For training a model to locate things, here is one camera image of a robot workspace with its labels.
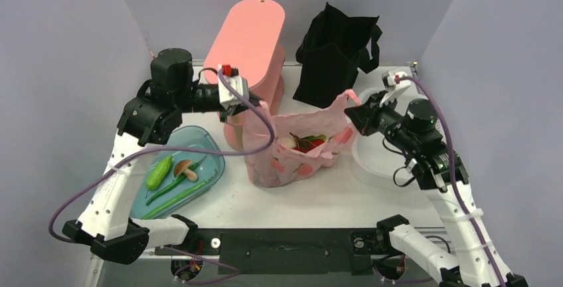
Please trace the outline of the black fabric bag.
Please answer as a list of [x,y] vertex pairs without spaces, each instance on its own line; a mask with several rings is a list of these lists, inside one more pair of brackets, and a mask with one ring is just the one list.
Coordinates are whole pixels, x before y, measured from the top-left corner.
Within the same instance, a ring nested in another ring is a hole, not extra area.
[[326,108],[355,85],[359,71],[380,66],[379,17],[350,17],[325,4],[312,20],[295,58],[301,64],[293,99]]

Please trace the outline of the red cherry tomato bunch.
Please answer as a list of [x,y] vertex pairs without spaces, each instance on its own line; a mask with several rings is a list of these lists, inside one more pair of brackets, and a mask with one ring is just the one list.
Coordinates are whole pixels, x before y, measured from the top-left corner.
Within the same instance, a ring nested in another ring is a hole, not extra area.
[[301,153],[308,153],[309,151],[315,149],[316,147],[319,147],[324,143],[325,140],[323,138],[313,138],[313,139],[301,138],[296,141],[296,146],[294,146],[293,149]]

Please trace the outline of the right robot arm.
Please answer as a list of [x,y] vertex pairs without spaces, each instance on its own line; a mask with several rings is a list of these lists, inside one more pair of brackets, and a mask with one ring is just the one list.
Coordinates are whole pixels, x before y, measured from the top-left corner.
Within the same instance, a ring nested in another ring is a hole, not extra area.
[[442,221],[453,253],[441,249],[401,215],[377,223],[378,249],[404,254],[439,286],[527,286],[490,239],[465,167],[436,128],[438,113],[433,104],[417,98],[400,114],[395,110],[396,101],[380,104],[384,94],[372,94],[364,104],[344,113],[360,135],[380,133],[402,154],[404,167]]

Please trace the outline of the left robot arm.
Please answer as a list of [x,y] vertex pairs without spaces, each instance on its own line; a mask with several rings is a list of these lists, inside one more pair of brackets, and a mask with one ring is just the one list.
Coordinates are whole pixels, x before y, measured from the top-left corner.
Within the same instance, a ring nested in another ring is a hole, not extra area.
[[148,248],[174,246],[188,254],[198,245],[197,225],[186,217],[133,219],[131,208],[151,162],[186,113],[216,112],[220,121],[266,104],[252,93],[237,68],[215,70],[218,82],[194,78],[193,58],[182,48],[160,51],[150,63],[151,77],[124,107],[106,170],[89,186],[93,196],[77,219],[65,222],[59,239],[83,244],[109,262],[131,264]]

